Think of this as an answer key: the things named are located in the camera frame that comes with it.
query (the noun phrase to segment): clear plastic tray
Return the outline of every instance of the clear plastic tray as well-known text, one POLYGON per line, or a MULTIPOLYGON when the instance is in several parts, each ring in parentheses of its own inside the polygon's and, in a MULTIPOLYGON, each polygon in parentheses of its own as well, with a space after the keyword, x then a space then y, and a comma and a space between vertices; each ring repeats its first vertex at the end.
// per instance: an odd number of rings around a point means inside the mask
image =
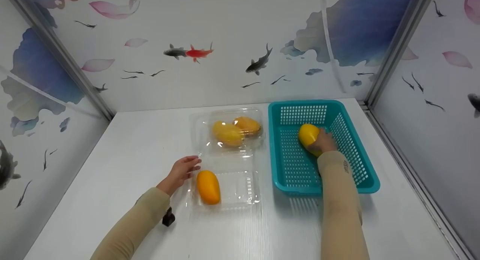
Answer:
POLYGON ((258 172, 254 169, 252 156, 202 156, 202 170, 215 174, 220 184, 221 201, 217 205, 206 205, 202 202, 197 190, 197 175, 192 178, 192 204, 209 210, 248 207, 259 203, 258 172))
POLYGON ((209 154, 218 156, 231 153, 253 154, 254 149, 261 146, 264 138, 262 112, 258 108, 240 108, 197 114, 192 116, 191 123, 192 144, 199 155, 209 154), (245 135, 242 145, 238 147, 228 147, 216 139, 212 131, 213 125, 217 121, 233 124, 235 118, 240 116, 247 116, 257 121, 260 124, 260 130, 254 135, 245 135))

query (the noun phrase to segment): red koi fish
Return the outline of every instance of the red koi fish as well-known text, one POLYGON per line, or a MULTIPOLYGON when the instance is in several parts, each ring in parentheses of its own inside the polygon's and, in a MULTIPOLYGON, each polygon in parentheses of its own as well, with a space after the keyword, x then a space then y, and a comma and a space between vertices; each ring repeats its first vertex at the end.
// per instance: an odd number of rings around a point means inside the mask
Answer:
POLYGON ((213 45, 213 42, 210 44, 210 49, 208 51, 206 51, 204 49, 196 50, 193 45, 190 45, 191 50, 187 51, 185 54, 187 56, 192 57, 194 62, 200 63, 197 59, 205 58, 209 54, 211 54, 213 52, 212 45, 213 45))

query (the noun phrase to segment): black object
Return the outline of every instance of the black object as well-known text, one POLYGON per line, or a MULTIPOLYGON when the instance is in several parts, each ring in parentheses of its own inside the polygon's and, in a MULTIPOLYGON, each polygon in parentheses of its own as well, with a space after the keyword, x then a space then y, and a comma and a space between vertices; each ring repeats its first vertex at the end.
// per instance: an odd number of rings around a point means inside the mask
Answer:
POLYGON ((166 227, 170 226, 173 222, 175 222, 175 215, 172 213, 172 207, 169 207, 166 211, 165 216, 163 216, 162 224, 166 227))

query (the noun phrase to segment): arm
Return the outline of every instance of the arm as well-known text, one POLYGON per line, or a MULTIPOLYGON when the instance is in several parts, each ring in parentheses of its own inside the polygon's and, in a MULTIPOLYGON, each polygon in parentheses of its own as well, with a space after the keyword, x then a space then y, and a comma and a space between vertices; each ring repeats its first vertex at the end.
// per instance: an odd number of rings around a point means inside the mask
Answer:
POLYGON ((308 149, 323 152, 317 160, 324 194, 322 260, 370 259, 361 227, 360 199, 350 164, 337 151, 332 135, 322 128, 308 149))
POLYGON ((168 176, 155 188, 149 189, 113 226, 96 248, 90 260, 130 260, 140 243, 166 214, 170 197, 202 160, 198 156, 181 158, 173 164, 168 176))

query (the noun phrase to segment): wall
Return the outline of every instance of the wall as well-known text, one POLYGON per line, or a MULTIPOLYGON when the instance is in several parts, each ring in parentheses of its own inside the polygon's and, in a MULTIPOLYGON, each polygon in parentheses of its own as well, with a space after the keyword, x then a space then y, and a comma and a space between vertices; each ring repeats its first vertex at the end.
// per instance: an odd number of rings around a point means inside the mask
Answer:
POLYGON ((107 123, 8 0, 0 15, 0 259, 18 260, 107 123))
POLYGON ((364 99, 409 2, 31 1, 117 111, 364 99), (266 67, 247 73, 267 44, 266 67))
POLYGON ((374 110, 480 257, 480 0, 434 1, 374 110))

